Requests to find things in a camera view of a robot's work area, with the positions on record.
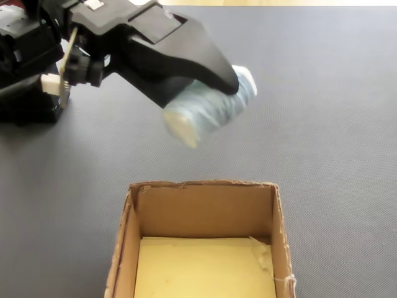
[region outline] open cardboard box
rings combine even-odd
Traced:
[[[268,239],[277,298],[295,298],[296,281],[275,184],[241,181],[132,184],[105,298],[134,297],[142,237]]]

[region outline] gray fabric surface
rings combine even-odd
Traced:
[[[102,297],[128,183],[280,184],[297,294],[397,292],[397,8],[182,7],[259,96],[184,148],[118,76],[54,127],[1,126],[0,297]]]

